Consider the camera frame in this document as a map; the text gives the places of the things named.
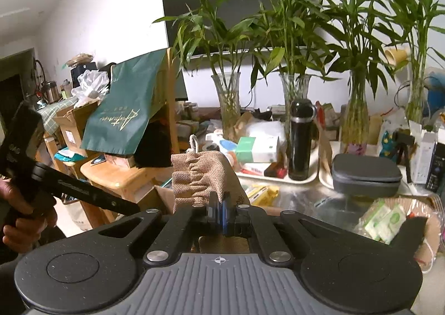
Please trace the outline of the person left hand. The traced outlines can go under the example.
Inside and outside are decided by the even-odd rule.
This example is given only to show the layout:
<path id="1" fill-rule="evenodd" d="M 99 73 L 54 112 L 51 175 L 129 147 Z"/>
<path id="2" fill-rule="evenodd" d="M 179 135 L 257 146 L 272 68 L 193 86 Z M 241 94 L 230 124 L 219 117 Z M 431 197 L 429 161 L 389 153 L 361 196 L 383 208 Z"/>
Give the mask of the person left hand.
<path id="1" fill-rule="evenodd" d="M 56 200 L 53 197 L 50 197 L 49 208 L 41 215 L 34 215 L 35 209 L 25 201 L 19 189 L 9 180 L 1 180 L 1 199 L 23 215 L 14 225 L 5 225 L 3 228 L 3 244 L 16 253 L 23 254 L 30 251 L 46 228 L 56 226 L 57 214 L 54 208 Z"/>

